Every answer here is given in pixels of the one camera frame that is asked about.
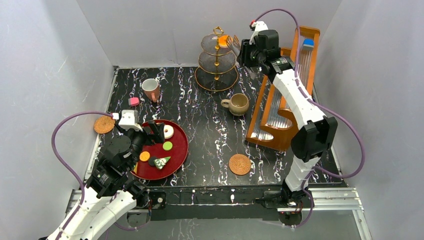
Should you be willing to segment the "white donut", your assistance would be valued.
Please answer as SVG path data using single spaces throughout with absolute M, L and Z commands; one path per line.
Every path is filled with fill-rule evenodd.
M 163 128 L 163 132 L 164 132 L 164 138 L 168 140 L 173 137 L 175 131 L 171 125 L 166 124 Z

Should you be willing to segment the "green macaron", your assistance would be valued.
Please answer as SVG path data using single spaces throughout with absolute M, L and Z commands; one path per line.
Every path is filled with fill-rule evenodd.
M 173 143 L 171 141 L 166 141 L 162 145 L 164 151 L 170 151 L 173 148 Z

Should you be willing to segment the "green triangular cake slice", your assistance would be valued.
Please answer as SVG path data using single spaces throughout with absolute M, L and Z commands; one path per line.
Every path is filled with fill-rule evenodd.
M 157 168 L 158 170 L 162 170 L 162 169 L 163 169 L 163 167 L 164 167 L 164 166 L 168 163 L 168 161 L 169 161 L 170 159 L 171 159 L 171 157 L 170 157 L 170 156 L 157 158 L 157 159 L 155 160 L 156 168 Z

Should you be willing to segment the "orange donut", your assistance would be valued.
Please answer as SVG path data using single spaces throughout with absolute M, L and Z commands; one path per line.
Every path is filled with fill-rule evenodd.
M 228 48 L 228 43 L 227 43 L 227 41 L 228 41 L 228 38 L 229 38 L 229 35 L 221 35 L 221 36 L 219 36 L 218 38 L 217 38 L 217 43 L 218 43 L 218 46 L 220 47 L 220 48 Z

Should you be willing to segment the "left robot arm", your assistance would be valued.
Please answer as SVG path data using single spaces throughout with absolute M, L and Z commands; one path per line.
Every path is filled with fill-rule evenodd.
M 128 129 L 117 124 L 123 135 L 111 140 L 81 189 L 80 199 L 46 239 L 97 240 L 129 210 L 150 207 L 150 191 L 137 180 L 129 181 L 128 173 L 138 163 L 143 147 L 165 142 L 164 127 L 154 121 Z

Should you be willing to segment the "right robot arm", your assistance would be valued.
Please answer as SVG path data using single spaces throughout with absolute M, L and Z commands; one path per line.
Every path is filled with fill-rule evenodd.
M 268 29 L 263 22 L 257 22 L 252 30 L 251 38 L 242 40 L 237 59 L 242 67 L 260 68 L 286 100 L 291 110 L 288 119 L 297 125 L 298 132 L 290 141 L 293 152 L 290 171 L 281 193 L 271 195 L 282 204 L 295 207 L 308 193 L 309 174 L 331 148 L 338 122 L 314 105 L 298 78 L 296 64 L 281 55 L 278 32 Z

